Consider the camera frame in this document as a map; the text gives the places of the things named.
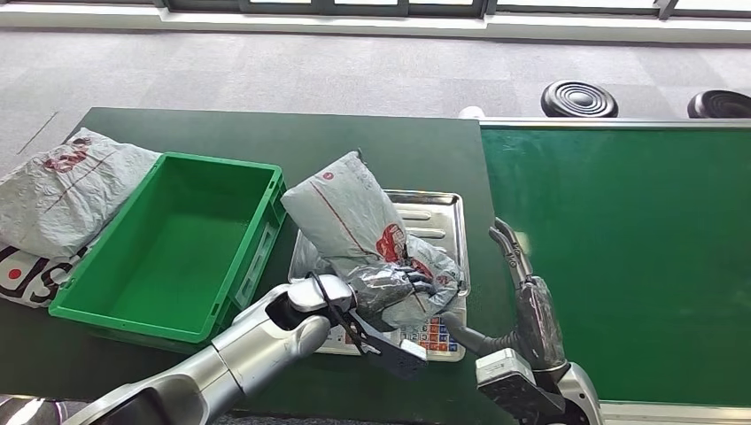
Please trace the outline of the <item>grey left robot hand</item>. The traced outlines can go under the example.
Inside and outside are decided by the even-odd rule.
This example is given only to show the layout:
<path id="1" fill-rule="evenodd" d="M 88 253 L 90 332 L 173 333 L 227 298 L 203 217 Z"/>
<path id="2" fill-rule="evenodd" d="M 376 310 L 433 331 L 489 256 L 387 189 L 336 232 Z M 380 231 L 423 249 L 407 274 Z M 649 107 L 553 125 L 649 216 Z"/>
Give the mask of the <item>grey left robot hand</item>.
<path id="1" fill-rule="evenodd" d="M 437 288 L 432 279 L 416 268 L 394 263 L 378 263 L 353 269 L 346 277 L 355 296 L 357 314 L 372 325 L 383 321 L 383 312 L 409 296 L 427 293 L 433 296 Z"/>

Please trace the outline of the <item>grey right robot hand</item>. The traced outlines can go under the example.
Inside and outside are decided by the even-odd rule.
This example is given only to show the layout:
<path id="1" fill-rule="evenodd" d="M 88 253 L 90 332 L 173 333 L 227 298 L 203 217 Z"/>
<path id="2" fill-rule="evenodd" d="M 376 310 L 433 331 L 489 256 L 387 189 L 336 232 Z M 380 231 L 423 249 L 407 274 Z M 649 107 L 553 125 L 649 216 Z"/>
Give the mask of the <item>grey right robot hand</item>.
<path id="1" fill-rule="evenodd" d="M 500 247 L 510 270 L 515 290 L 515 327 L 504 336 L 489 337 L 468 328 L 456 314 L 445 312 L 441 319 L 449 336 L 479 357 L 511 348 L 537 371 L 565 365 L 561 328 L 544 279 L 534 274 L 519 239 L 505 221 L 495 218 L 489 236 Z"/>

